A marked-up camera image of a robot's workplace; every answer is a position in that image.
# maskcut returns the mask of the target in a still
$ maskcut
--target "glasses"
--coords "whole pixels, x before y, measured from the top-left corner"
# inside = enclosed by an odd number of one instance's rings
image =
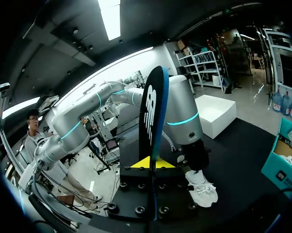
[[[35,118],[30,118],[29,120],[38,121],[38,117],[35,117]]]

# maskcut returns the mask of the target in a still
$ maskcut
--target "white shirt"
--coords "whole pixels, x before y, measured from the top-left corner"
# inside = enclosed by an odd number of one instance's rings
[[[36,131],[36,135],[34,137],[29,136],[28,132],[28,137],[26,138],[24,148],[27,151],[29,158],[31,159],[30,162],[34,160],[34,152],[37,146],[37,143],[45,138],[45,135],[43,133],[40,133]],[[53,166],[53,168],[50,171],[44,171],[47,175],[49,175],[51,178],[53,178],[56,182],[62,183],[63,179],[66,177],[68,173],[68,169],[60,162],[56,162]],[[58,187],[58,185],[53,182],[51,179],[46,177],[55,188]]]

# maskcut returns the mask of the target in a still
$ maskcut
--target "ceiling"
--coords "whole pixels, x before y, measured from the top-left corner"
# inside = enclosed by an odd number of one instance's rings
[[[121,36],[109,41],[97,0],[11,1],[0,18],[0,83],[11,85],[5,107],[63,96],[107,64],[176,39],[205,17],[246,2],[252,1],[121,0]]]

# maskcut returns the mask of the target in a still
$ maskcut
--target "yellow triangle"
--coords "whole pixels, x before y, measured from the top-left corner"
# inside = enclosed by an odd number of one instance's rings
[[[142,159],[141,161],[137,162],[136,164],[133,164],[131,167],[133,168],[149,168],[150,165],[150,156],[146,157],[145,159]]]
[[[174,168],[172,164],[158,157],[158,160],[156,161],[156,168],[161,168],[161,167]]]
[[[131,167],[132,168],[140,168],[140,167],[149,168],[149,165],[150,165],[150,156],[137,162],[136,164],[133,164]],[[158,157],[158,160],[156,161],[156,168],[161,168],[161,167],[174,168],[172,164]]]

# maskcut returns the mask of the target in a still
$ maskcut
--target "khaki pants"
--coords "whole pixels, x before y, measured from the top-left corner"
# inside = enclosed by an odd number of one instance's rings
[[[96,199],[95,196],[93,195],[92,192],[90,192],[88,189],[85,189],[81,183],[79,183],[71,174],[70,172],[66,175],[66,177],[63,179],[61,185],[63,185],[64,187],[68,188],[69,190],[72,190],[75,193],[78,193],[84,197],[75,195],[69,191],[67,191],[66,189],[62,188],[59,186],[59,189],[61,189],[61,191],[63,191],[65,194],[67,195],[74,195],[75,196],[75,200],[82,204],[84,204],[84,206],[88,209],[93,209],[93,207],[90,205],[94,202],[94,200]]]

